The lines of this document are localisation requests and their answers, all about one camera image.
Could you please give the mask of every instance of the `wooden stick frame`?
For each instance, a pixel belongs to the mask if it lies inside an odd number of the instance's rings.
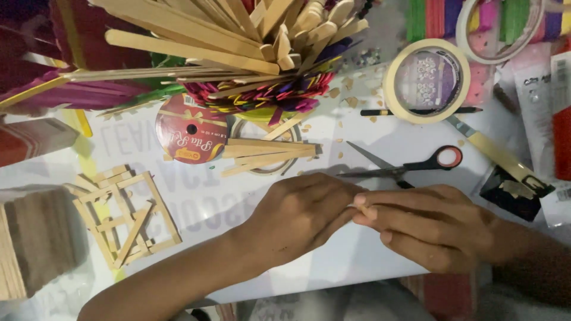
[[[143,209],[136,210],[133,213],[128,205],[130,200],[124,195],[123,189],[141,181],[145,181],[147,183],[147,186],[152,193],[153,200],[148,200]],[[93,202],[97,198],[102,195],[107,195],[108,193],[112,193],[115,197],[122,216],[114,218],[113,220],[103,220],[103,222],[98,223],[98,220],[95,220],[96,213],[93,209]],[[129,264],[138,258],[157,253],[165,248],[182,242],[175,223],[172,220],[163,199],[160,197],[155,182],[152,180],[148,171],[79,197],[73,200],[73,204],[85,222],[87,229],[95,238],[95,241],[103,254],[103,258],[110,269],[119,269],[123,265]],[[162,215],[171,239],[158,244],[154,244],[152,240],[148,239],[146,233],[142,231],[142,226],[151,213],[160,213]],[[127,240],[121,248],[115,249],[116,246],[112,246],[110,248],[109,242],[116,242],[117,240],[109,239],[107,236],[114,235],[115,228],[121,225],[126,225],[127,227],[129,233]]]

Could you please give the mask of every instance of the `scissors handle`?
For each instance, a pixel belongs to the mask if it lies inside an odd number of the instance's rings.
[[[455,154],[455,159],[450,163],[443,163],[439,160],[439,157],[445,151],[453,151]],[[407,169],[407,171],[425,171],[425,170],[445,170],[449,171],[455,167],[458,167],[462,160],[464,159],[464,155],[462,151],[456,146],[442,146],[439,148],[428,160],[420,163],[409,163],[404,164],[403,167]]]

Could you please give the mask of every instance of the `scissors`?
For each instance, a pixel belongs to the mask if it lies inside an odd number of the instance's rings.
[[[438,150],[426,161],[418,162],[418,163],[407,163],[403,164],[400,167],[392,166],[391,164],[387,163],[386,161],[374,156],[373,154],[369,153],[368,151],[362,149],[361,147],[347,142],[351,147],[356,149],[359,153],[373,162],[375,165],[379,166],[381,169],[373,170],[373,171],[365,171],[365,172],[355,172],[355,173],[346,173],[346,174],[339,174],[339,177],[351,177],[351,178],[372,178],[372,177],[392,177],[396,180],[397,185],[401,188],[414,188],[411,184],[403,180],[403,175],[409,171],[425,171],[425,170],[445,170],[449,171],[453,168],[458,167],[462,160],[464,159],[464,155],[462,151],[456,146],[446,145]],[[443,163],[439,160],[439,157],[442,153],[446,151],[453,151],[455,154],[455,158],[450,163]]]

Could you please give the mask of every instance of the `ribbon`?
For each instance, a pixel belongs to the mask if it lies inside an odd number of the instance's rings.
[[[203,114],[201,111],[196,113],[194,116],[192,116],[192,113],[188,109],[184,111],[184,114],[177,114],[177,113],[173,113],[171,111],[166,111],[166,110],[159,110],[159,114],[163,114],[163,115],[167,115],[167,116],[181,117],[185,121],[197,121],[199,124],[209,123],[209,124],[218,125],[218,126],[222,126],[222,127],[228,127],[228,123],[226,123],[226,122],[211,121],[209,119],[202,118]]]

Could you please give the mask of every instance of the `bundle of popsicle sticks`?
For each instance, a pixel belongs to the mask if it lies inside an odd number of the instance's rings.
[[[353,0],[339,1],[330,12],[323,8],[325,0],[309,0],[305,6],[305,0],[263,0],[251,14],[241,0],[90,2],[155,35],[109,30],[109,44],[192,58],[198,67],[63,75],[72,81],[174,77],[206,82],[288,70],[303,74],[319,63],[316,60],[325,47],[368,27],[366,20],[349,17]]]
[[[287,162],[293,158],[316,156],[315,145],[230,138],[222,158],[234,158],[237,167],[222,172],[228,177],[255,168]]]

